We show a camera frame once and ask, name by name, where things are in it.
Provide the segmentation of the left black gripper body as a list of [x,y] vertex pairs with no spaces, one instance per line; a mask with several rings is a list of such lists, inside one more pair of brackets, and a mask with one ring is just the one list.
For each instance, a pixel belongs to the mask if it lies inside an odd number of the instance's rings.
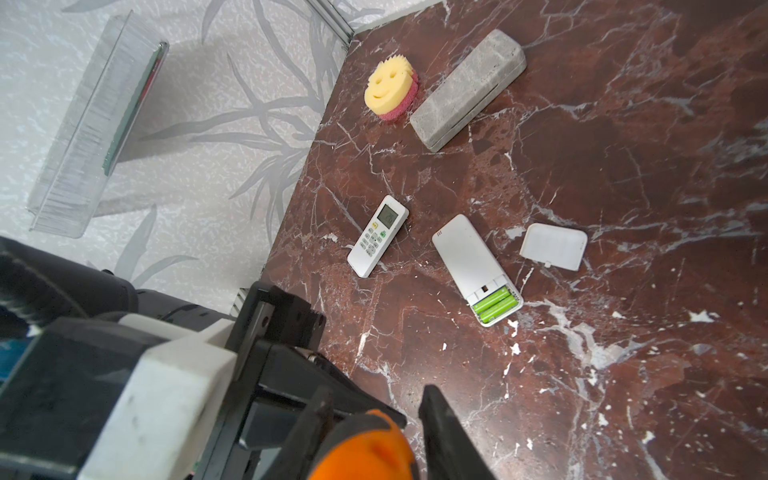
[[377,409],[404,427],[406,416],[357,386],[318,352],[325,316],[302,298],[257,281],[227,340],[232,381],[193,473],[195,479],[247,479],[265,450],[282,447],[315,391],[332,395],[334,420]]

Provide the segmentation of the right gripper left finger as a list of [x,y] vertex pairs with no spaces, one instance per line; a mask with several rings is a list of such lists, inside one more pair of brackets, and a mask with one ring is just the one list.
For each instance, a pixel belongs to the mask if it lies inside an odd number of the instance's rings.
[[328,387],[319,387],[263,478],[307,479],[319,447],[334,424],[332,392]]

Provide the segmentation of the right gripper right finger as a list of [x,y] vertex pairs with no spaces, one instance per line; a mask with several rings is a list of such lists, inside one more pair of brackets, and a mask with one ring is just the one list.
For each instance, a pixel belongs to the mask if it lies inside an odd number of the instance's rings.
[[428,479],[495,479],[436,385],[424,387],[418,415]]

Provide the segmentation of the white remote with batteries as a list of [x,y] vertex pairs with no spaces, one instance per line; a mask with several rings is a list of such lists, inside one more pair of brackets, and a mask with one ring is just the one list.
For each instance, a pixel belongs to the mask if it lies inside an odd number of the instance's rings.
[[[432,243],[460,294],[483,327],[491,327],[519,311],[524,300],[482,237],[464,214],[459,214],[432,236]],[[507,287],[519,305],[489,324],[480,322],[472,306],[501,287]]]

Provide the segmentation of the white battery cover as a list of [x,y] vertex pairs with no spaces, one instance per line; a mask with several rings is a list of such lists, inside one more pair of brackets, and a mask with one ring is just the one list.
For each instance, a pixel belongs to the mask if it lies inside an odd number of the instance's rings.
[[546,267],[578,271],[587,243],[583,231],[534,223],[526,229],[520,255]]

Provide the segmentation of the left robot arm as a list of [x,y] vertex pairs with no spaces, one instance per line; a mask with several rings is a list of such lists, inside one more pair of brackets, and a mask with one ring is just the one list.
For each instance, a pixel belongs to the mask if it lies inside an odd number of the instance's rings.
[[415,479],[406,419],[318,352],[324,316],[255,283],[236,318],[10,239],[1,470],[29,479]]

